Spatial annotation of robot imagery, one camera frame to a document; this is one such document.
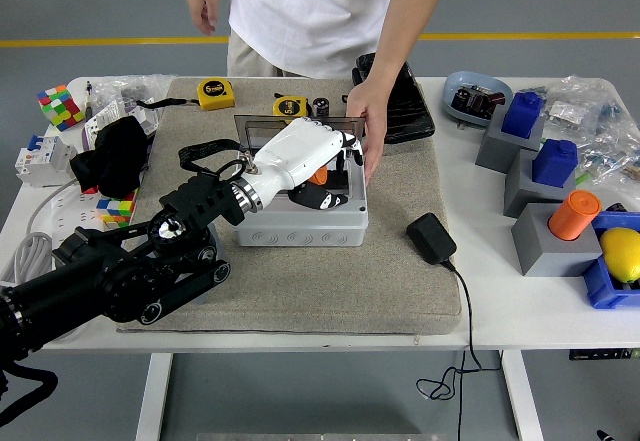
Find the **person's right hand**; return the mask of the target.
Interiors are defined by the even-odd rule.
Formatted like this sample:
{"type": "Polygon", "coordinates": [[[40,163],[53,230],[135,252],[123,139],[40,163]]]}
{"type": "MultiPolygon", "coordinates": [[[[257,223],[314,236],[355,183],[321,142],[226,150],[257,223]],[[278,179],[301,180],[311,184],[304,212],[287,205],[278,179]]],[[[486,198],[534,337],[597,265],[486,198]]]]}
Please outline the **person's right hand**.
{"type": "Polygon", "coordinates": [[[186,0],[193,25],[205,36],[215,33],[220,0],[186,0]]]}

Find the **person's left hand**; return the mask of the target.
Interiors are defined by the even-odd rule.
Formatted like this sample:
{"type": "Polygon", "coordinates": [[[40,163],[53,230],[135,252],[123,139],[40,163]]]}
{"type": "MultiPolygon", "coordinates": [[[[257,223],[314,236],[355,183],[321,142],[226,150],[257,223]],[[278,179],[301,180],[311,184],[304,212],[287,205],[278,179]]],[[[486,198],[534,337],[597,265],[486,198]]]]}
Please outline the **person's left hand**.
{"type": "Polygon", "coordinates": [[[370,74],[347,96],[347,117],[365,120],[364,176],[371,181],[384,152],[387,133],[387,105],[393,82],[370,74]]]}

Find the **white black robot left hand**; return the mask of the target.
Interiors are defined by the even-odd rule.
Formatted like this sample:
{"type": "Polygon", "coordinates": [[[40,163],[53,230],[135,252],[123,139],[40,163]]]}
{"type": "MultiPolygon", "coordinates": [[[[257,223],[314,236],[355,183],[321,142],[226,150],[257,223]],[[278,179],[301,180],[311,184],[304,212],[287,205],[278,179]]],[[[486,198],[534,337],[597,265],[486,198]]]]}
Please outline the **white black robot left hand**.
{"type": "Polygon", "coordinates": [[[241,175],[236,187],[254,213],[266,208],[281,191],[287,191],[301,206],[334,209],[346,204],[348,197],[333,194],[310,179],[345,150],[354,151],[357,161],[362,161],[356,136],[307,117],[296,118],[259,149],[253,157],[253,169],[241,175]]]}

